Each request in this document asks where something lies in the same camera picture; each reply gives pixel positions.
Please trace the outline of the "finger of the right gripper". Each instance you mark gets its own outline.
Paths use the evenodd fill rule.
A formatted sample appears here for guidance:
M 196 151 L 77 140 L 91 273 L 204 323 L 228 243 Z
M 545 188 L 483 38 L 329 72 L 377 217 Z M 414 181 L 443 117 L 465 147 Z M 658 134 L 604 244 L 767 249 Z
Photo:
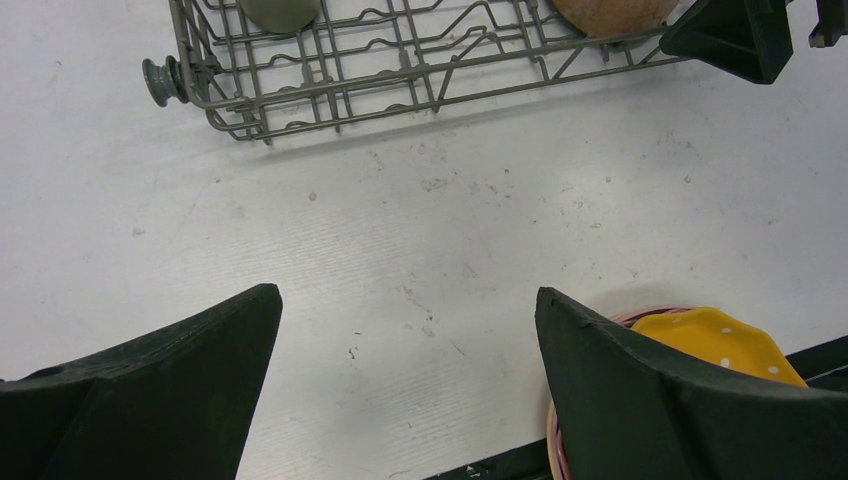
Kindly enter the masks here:
M 662 35 L 659 46 L 666 55 L 770 85 L 793 54 L 786 2 L 697 0 Z

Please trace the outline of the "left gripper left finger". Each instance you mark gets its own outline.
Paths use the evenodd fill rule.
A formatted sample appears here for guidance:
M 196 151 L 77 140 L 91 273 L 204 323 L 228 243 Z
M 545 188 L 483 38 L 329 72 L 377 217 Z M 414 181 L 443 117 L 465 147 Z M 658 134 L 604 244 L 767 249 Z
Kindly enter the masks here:
M 1 385 L 5 479 L 232 479 L 278 335 L 277 286 Z

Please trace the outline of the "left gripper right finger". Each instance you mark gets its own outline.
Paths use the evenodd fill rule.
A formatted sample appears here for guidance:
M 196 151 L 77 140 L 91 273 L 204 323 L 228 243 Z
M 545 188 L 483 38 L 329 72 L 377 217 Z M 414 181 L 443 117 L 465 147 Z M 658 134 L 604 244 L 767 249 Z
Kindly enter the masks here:
M 847 387 L 710 307 L 608 319 L 543 287 L 535 325 L 561 479 L 843 479 Z

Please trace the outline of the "pink plate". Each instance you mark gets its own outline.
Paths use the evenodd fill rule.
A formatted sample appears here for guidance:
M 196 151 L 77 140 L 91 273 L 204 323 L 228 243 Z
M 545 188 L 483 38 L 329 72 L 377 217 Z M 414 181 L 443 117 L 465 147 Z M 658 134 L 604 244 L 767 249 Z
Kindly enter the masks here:
M 696 478 L 669 394 L 637 357 L 649 339 L 553 301 L 535 325 L 572 478 Z

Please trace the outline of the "yellow polka dot plate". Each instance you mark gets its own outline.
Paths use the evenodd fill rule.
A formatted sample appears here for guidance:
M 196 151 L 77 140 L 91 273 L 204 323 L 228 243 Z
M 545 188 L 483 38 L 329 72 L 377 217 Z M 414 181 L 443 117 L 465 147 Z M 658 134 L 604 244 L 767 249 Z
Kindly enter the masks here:
M 769 334 L 712 307 L 653 307 L 620 314 L 614 321 L 726 369 L 799 387 L 807 385 Z

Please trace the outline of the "brown speckled cream bowl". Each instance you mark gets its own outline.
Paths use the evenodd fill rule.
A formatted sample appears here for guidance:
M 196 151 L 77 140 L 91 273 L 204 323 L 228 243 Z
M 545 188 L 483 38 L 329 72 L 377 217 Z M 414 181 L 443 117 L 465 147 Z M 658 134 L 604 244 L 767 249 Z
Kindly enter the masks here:
M 579 31 L 594 38 L 650 30 L 660 26 L 677 0 L 552 0 L 556 10 Z

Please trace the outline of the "grey wire dish rack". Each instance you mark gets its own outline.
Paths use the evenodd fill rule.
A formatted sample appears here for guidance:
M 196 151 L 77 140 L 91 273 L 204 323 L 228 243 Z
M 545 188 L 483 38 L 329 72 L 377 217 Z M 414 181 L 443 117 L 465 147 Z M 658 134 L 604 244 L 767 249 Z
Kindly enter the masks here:
M 601 41 L 549 1 L 326 1 L 272 34 L 234 1 L 173 1 L 177 52 L 144 60 L 156 105 L 190 104 L 237 141 L 275 139 L 674 65 L 670 25 Z

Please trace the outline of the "grey ceramic mug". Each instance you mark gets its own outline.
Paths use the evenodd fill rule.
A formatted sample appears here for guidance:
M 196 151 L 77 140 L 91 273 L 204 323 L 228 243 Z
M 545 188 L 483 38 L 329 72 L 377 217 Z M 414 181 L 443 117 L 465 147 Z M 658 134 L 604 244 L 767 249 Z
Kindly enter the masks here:
M 297 32 L 314 21 L 322 10 L 321 0 L 238 0 L 246 17 L 266 32 Z

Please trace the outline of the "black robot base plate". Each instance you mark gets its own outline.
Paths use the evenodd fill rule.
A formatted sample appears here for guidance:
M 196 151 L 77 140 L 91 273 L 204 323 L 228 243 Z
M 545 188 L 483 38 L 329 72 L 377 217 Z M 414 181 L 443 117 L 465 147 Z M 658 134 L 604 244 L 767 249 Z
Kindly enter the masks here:
M 543 318 L 574 479 L 843 479 L 847 341 L 789 355 L 803 387 L 710 365 L 600 321 Z

